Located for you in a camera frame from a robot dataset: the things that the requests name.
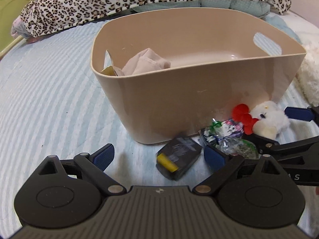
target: white plush toy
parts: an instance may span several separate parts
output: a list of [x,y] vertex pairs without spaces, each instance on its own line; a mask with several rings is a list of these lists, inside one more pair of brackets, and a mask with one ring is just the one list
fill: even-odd
[[285,113],[272,101],[257,105],[250,111],[250,115],[259,119],[253,126],[253,132],[272,140],[290,124]]

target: beige plastic basket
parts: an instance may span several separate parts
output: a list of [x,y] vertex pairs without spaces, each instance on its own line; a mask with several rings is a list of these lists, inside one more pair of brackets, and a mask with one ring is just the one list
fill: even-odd
[[[171,61],[171,68],[101,74],[106,51],[123,68],[146,48]],[[239,103],[278,102],[305,54],[288,35],[249,14],[176,8],[106,23],[95,38],[91,68],[133,139],[152,144],[195,134],[212,118],[225,120]]]

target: folded cloth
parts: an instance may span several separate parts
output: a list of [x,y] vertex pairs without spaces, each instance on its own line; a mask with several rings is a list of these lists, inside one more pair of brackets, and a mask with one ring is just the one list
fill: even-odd
[[171,63],[169,61],[161,58],[152,49],[147,48],[133,56],[123,67],[122,72],[124,75],[134,75],[170,67]]
[[21,19],[20,16],[18,16],[18,18],[16,18],[12,24],[11,27],[11,36],[13,38],[17,38],[18,36],[22,36],[23,38],[30,38],[32,37],[28,32],[27,29]]

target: pillow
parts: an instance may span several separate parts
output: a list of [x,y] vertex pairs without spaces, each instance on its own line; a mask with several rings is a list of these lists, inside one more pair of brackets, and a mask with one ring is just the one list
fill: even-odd
[[141,5],[138,7],[134,7],[133,10],[137,13],[140,12],[148,12],[155,11],[161,9],[169,9],[169,8],[183,8],[183,7],[200,7],[201,1],[189,1],[189,2],[158,2],[158,3],[149,3],[145,5]]
[[249,13],[256,17],[262,17],[270,12],[270,4],[261,1],[233,0],[230,9]]
[[203,0],[202,7],[233,9],[262,17],[270,12],[270,4],[249,0]]

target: stuffed toy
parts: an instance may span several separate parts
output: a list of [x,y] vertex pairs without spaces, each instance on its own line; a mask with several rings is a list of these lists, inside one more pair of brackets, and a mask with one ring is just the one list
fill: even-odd
[[239,104],[233,109],[232,118],[242,122],[245,134],[254,133],[272,140],[290,124],[285,113],[272,101],[257,105],[250,113],[247,105]]

